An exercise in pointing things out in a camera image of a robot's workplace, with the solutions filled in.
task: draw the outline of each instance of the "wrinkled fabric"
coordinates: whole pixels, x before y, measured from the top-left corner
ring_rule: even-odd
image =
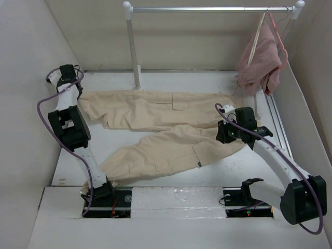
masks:
[[[221,93],[102,91],[84,92],[79,100],[105,128],[160,131],[107,158],[101,169],[110,181],[172,175],[240,150],[241,141],[222,144],[215,139],[222,119],[217,102],[242,106],[241,99]]]
[[[245,92],[248,95],[254,95],[259,87],[263,89],[266,95],[271,95],[279,84],[279,67],[282,63],[278,56],[274,36],[268,24],[264,22],[252,63],[247,68],[255,34],[252,34],[241,59],[237,62],[238,85],[239,87],[245,87]]]

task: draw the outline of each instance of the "beige pants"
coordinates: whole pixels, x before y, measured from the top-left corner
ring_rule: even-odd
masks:
[[[80,105],[105,128],[157,130],[138,144],[119,149],[101,165],[111,181],[172,175],[211,164],[237,152],[242,142],[215,139],[221,116],[214,104],[242,106],[221,93],[149,91],[84,92]]]

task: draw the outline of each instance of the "pink garment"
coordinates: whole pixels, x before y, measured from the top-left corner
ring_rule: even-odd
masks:
[[[264,22],[258,38],[256,51],[249,68],[247,68],[255,34],[251,36],[244,49],[236,69],[239,87],[245,87],[248,95],[254,95],[261,86],[266,95],[271,95],[279,84],[279,70],[281,61],[274,36],[269,26]]]

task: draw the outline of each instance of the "horizontal metal bar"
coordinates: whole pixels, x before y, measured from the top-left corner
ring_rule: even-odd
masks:
[[[292,12],[293,7],[152,7],[136,8],[133,13],[168,13],[168,12]]]

